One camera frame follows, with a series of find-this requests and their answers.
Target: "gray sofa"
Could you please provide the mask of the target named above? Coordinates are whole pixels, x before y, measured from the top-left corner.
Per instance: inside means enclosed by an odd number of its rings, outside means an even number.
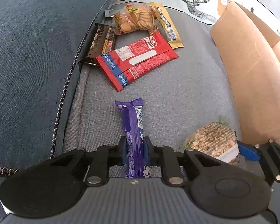
[[[0,0],[0,167],[23,169],[49,158],[67,74],[104,2]],[[77,64],[60,118],[57,154],[79,74]],[[4,214],[0,204],[0,218]]]
[[[1,167],[23,169],[49,158],[67,74],[82,37],[104,2],[0,0]],[[116,92],[99,68],[77,64],[60,117],[56,154],[78,146],[90,151],[117,143],[124,132],[114,101],[138,97],[144,101],[144,133],[153,144],[179,150],[190,133],[219,119],[227,121],[241,140],[228,78],[209,33],[211,26],[174,9],[168,8],[168,12],[185,48],[176,49],[178,59],[124,90]],[[100,13],[96,22],[102,17]],[[120,36],[116,47],[145,36],[144,31]],[[89,37],[79,60],[88,47]],[[124,176],[124,171],[124,167],[112,167],[110,175]],[[152,168],[152,174],[159,176],[160,169]],[[3,216],[0,205],[0,219]]]

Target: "purple candy bar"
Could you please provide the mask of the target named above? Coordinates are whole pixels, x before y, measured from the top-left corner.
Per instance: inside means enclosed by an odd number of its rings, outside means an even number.
[[[148,178],[149,168],[145,165],[143,148],[142,99],[131,102],[115,101],[122,116],[127,137],[127,178]]]

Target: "cookie package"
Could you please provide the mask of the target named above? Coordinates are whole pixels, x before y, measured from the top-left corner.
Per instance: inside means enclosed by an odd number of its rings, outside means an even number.
[[[129,3],[113,16],[113,26],[117,35],[136,30],[154,31],[151,9],[145,3]]]
[[[91,45],[87,56],[81,61],[83,63],[98,66],[95,58],[98,55],[105,54],[114,50],[115,46],[115,31],[112,26],[104,24],[96,24],[94,33],[91,38]]]
[[[173,49],[184,47],[184,45],[181,42],[181,38],[177,32],[177,29],[175,28],[163,4],[150,2],[149,5],[166,34],[168,44],[170,44],[170,46]]]
[[[141,98],[131,102],[115,101],[122,117],[122,124],[127,138],[127,178],[149,178],[149,167],[145,164],[144,135]]]
[[[160,33],[154,33],[122,48],[96,58],[99,66],[117,91],[136,78],[178,55]]]
[[[239,163],[235,132],[224,122],[214,122],[196,130],[186,138],[181,151],[187,148],[193,148],[234,166]]]

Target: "cardboard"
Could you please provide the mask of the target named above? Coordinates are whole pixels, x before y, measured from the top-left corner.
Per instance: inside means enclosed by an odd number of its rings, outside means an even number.
[[[248,9],[242,5],[237,5],[245,12],[245,14],[253,21],[259,31],[262,33],[263,37],[269,43],[270,47],[273,49],[273,52],[277,56],[280,62],[280,36],[275,33],[269,26],[267,26],[259,17],[254,13],[250,12]]]
[[[218,0],[218,14],[221,16],[225,10],[225,8],[227,7],[228,3],[230,3],[231,0]]]
[[[280,37],[247,9],[230,2],[211,29],[228,75],[242,140],[280,145]]]

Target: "clear plastic bag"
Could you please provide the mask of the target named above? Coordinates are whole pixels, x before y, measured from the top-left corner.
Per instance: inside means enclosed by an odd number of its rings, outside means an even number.
[[[226,123],[215,122],[189,135],[181,151],[193,148],[209,156],[236,166],[239,163],[239,149],[234,131]]]
[[[136,30],[154,32],[151,9],[145,3],[129,3],[113,16],[113,26],[117,35],[127,34]]]

